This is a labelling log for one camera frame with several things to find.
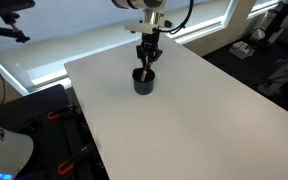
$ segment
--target floor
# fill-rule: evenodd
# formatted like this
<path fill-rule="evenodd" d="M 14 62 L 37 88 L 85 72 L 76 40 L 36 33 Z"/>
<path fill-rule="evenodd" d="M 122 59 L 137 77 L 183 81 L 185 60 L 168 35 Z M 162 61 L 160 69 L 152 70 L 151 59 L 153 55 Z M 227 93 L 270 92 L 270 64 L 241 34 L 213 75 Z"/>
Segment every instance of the floor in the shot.
<path fill-rule="evenodd" d="M 256 53 L 244 60 L 229 53 L 230 47 L 227 45 L 218 49 L 204 59 L 255 91 L 258 84 L 265 82 L 280 67 L 278 62 L 281 59 L 288 59 L 288 46 L 282 43 L 276 43 L 268 53 Z M 267 98 L 288 111 L 288 95 L 282 93 Z"/>

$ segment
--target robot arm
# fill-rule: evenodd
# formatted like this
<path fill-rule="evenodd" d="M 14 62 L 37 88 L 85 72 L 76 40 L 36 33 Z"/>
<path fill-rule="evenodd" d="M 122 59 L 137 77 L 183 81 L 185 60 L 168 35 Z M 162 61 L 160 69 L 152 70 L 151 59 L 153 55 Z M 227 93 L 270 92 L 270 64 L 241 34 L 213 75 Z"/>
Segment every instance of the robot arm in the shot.
<path fill-rule="evenodd" d="M 113 4 L 123 9 L 144 9 L 144 21 L 125 25 L 133 33 L 142 33 L 142 43 L 136 47 L 137 57 L 143 64 L 142 81 L 153 62 L 157 61 L 163 51 L 158 48 L 160 27 L 172 28 L 173 23 L 164 19 L 164 8 L 167 0 L 112 0 Z"/>

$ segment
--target white tabletop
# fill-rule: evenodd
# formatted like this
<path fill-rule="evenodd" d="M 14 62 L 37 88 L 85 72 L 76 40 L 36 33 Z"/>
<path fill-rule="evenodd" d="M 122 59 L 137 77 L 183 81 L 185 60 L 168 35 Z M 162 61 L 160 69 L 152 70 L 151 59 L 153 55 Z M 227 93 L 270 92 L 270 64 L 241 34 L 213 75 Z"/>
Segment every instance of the white tabletop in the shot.
<path fill-rule="evenodd" d="M 111 180 L 288 180 L 288 112 L 165 36 L 138 95 L 138 43 L 65 65 Z"/>

